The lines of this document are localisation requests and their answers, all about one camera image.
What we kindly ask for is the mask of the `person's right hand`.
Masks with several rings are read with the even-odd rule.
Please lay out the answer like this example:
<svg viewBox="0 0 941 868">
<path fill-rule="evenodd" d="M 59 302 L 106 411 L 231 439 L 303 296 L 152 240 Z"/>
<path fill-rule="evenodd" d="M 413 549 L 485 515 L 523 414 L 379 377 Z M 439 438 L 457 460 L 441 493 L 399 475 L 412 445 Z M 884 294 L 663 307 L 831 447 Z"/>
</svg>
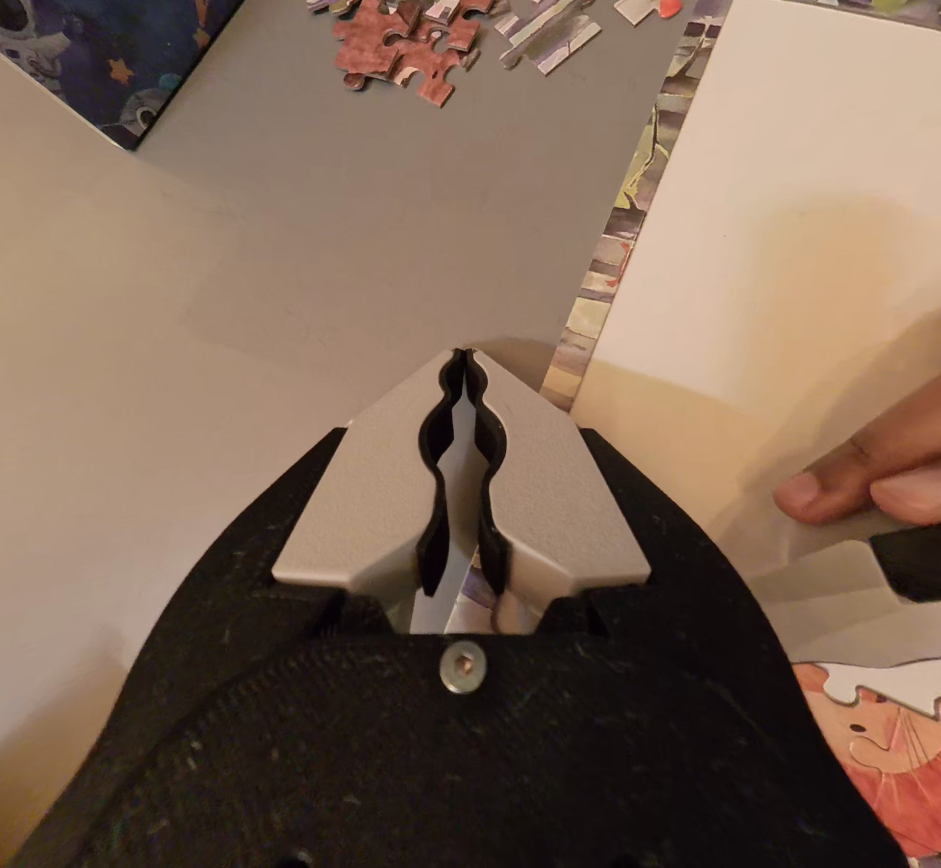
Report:
<svg viewBox="0 0 941 868">
<path fill-rule="evenodd" d="M 805 525 L 868 509 L 900 522 L 940 522 L 940 378 L 930 380 L 778 486 L 773 501 Z"/>
</svg>

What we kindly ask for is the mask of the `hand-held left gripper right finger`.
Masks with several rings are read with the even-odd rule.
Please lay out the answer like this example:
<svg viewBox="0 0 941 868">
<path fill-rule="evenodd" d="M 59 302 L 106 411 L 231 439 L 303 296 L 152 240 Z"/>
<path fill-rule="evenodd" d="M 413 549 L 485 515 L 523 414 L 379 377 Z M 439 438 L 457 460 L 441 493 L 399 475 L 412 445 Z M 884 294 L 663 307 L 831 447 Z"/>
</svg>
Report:
<svg viewBox="0 0 941 868">
<path fill-rule="evenodd" d="M 487 461 L 477 549 L 493 592 L 543 613 L 560 598 L 645 584 L 648 560 L 576 423 L 484 352 L 466 357 Z"/>
</svg>

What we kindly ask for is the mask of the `joined orange puzzle pieces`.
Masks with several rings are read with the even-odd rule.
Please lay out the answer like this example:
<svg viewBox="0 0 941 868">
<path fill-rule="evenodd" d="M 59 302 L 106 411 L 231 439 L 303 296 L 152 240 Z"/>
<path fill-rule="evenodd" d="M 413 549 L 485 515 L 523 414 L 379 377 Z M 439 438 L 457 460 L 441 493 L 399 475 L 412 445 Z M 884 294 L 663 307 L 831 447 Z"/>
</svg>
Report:
<svg viewBox="0 0 941 868">
<path fill-rule="evenodd" d="M 911 866 L 940 859 L 940 659 L 792 667 L 830 751 Z"/>
</svg>

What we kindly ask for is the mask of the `puzzle frame tray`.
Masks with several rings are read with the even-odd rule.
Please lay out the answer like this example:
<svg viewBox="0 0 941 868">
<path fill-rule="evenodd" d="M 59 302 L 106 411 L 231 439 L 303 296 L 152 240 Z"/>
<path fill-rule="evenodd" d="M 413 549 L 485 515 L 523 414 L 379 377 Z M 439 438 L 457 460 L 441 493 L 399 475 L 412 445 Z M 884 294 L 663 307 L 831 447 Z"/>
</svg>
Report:
<svg viewBox="0 0 941 868">
<path fill-rule="evenodd" d="M 750 580 L 905 530 L 771 488 L 939 373 L 939 0 L 697 0 L 543 395 L 619 451 L 641 589 L 554 618 L 650 655 L 637 866 L 911 866 Z"/>
</svg>

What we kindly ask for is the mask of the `printed puzzle storage box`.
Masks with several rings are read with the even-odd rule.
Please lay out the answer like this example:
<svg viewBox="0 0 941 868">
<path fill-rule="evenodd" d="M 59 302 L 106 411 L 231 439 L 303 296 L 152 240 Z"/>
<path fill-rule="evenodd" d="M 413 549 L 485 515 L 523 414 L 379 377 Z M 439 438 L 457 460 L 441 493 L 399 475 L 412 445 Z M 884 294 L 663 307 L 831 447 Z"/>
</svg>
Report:
<svg viewBox="0 0 941 868">
<path fill-rule="evenodd" d="M 134 151 L 245 0 L 2 0 L 2 59 Z"/>
</svg>

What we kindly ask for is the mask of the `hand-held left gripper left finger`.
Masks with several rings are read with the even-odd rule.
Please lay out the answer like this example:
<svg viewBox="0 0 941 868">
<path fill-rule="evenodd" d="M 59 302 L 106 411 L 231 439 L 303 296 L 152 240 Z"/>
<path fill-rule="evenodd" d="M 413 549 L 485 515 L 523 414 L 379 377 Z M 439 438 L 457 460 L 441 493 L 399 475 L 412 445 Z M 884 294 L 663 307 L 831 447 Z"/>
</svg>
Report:
<svg viewBox="0 0 941 868">
<path fill-rule="evenodd" d="M 439 463 L 464 375 L 465 352 L 446 350 L 352 420 L 275 561 L 277 582 L 375 599 L 436 593 L 450 549 Z"/>
</svg>

